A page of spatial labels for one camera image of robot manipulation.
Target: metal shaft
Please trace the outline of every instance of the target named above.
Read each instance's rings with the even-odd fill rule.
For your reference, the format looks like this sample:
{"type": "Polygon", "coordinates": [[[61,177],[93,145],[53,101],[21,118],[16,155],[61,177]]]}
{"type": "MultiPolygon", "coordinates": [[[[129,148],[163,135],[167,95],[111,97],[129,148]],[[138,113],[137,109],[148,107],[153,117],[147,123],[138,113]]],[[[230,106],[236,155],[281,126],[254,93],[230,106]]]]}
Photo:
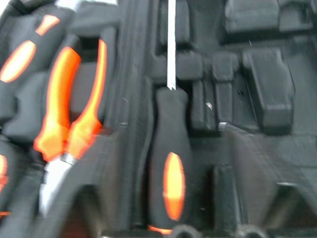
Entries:
{"type": "Polygon", "coordinates": [[[58,7],[69,8],[73,11],[77,11],[77,9],[83,1],[84,0],[57,0],[55,2],[55,5],[58,7]]]}
{"type": "Polygon", "coordinates": [[[8,6],[11,0],[1,0],[0,1],[0,17],[2,16],[5,8],[8,6]]]}
{"type": "Polygon", "coordinates": [[[176,90],[176,0],[168,0],[167,87],[176,90]]]}

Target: pliers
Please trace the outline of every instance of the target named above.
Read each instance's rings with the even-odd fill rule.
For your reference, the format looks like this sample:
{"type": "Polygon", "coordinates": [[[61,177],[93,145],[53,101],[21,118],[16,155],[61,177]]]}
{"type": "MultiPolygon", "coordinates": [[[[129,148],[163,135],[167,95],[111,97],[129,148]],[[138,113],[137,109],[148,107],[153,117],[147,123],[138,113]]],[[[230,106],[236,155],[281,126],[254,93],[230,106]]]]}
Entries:
{"type": "Polygon", "coordinates": [[[105,84],[108,53],[115,55],[114,46],[107,47],[107,40],[114,44],[115,30],[106,29],[99,39],[96,77],[89,101],[80,117],[70,124],[69,98],[72,83],[81,58],[71,47],[60,52],[51,72],[48,93],[47,112],[34,148],[41,152],[46,165],[45,184],[40,191],[40,211],[45,215],[60,185],[72,166],[82,158],[92,146],[95,136],[103,127],[105,117],[105,84]]]}
{"type": "MultiPolygon", "coordinates": [[[[0,3],[0,15],[7,7],[8,1],[4,1],[3,4],[0,3]]],[[[65,28],[73,14],[74,11],[71,9],[51,7],[46,15],[38,17],[38,21],[35,21],[33,25],[34,31],[30,31],[25,36],[20,46],[12,52],[1,67],[0,130],[4,125],[2,134],[9,140],[12,138],[4,132],[6,132],[7,122],[16,119],[19,113],[17,91],[23,89],[34,74],[49,68],[52,58],[65,37],[65,28]]],[[[34,140],[31,135],[28,138],[30,138],[29,141],[34,140]]],[[[0,219],[8,214],[6,210],[10,198],[30,162],[29,157],[20,151],[19,146],[14,145],[17,141],[13,139],[12,143],[9,143],[0,140],[0,219]]]]}

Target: tool case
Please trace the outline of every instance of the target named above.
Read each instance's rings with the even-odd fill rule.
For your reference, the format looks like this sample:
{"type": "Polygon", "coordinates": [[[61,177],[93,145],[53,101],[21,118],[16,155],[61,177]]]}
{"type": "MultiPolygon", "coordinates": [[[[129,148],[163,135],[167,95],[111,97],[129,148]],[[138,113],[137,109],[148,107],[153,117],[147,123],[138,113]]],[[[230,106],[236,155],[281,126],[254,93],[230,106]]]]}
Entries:
{"type": "Polygon", "coordinates": [[[0,163],[8,168],[0,173],[0,238],[317,237],[317,1],[177,0],[193,199],[168,235],[149,229],[168,1],[84,1],[76,12],[54,2],[12,0],[0,17],[0,163]],[[47,15],[58,24],[32,35],[47,15]],[[107,43],[104,128],[43,216],[45,161],[34,141],[50,75],[65,47],[78,52],[75,121],[93,88],[99,39],[107,43]],[[36,48],[24,52],[33,57],[27,67],[7,64],[26,41],[36,48]]]}

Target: screwdriver shaft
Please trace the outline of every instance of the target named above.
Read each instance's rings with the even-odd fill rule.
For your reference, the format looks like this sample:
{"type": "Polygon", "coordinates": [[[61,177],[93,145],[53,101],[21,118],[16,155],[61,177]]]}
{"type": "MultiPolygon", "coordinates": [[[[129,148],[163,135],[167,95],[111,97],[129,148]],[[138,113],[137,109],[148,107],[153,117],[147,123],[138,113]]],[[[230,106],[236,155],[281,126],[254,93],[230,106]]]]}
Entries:
{"type": "Polygon", "coordinates": [[[167,87],[176,90],[176,0],[168,1],[167,87]]]}

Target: tool handle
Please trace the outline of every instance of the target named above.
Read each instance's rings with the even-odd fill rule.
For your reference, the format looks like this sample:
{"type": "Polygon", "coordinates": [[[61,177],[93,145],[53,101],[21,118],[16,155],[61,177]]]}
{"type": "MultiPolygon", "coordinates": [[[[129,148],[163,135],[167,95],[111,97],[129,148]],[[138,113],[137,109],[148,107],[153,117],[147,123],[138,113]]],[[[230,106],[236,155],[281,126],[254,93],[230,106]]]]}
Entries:
{"type": "Polygon", "coordinates": [[[7,164],[6,157],[3,155],[0,155],[0,193],[8,180],[6,176],[7,167],[8,167],[8,164],[7,164]]]}
{"type": "Polygon", "coordinates": [[[95,135],[103,126],[103,122],[98,118],[98,110],[104,94],[106,70],[107,45],[103,40],[99,40],[94,86],[84,111],[71,125],[65,150],[76,159],[80,159],[94,143],[95,135]]]}
{"type": "Polygon", "coordinates": [[[0,70],[0,124],[16,113],[15,92],[30,75],[49,68],[73,11],[53,8],[6,60],[0,70]]]}
{"type": "Polygon", "coordinates": [[[149,228],[166,231],[186,221],[192,203],[192,152],[185,119],[188,96],[181,89],[161,89],[157,103],[158,124],[150,158],[149,228]]]}
{"type": "Polygon", "coordinates": [[[69,99],[81,62],[78,44],[79,38],[68,36],[51,69],[43,126],[34,141],[35,150],[40,151],[48,162],[63,153],[68,138],[69,99]]]}

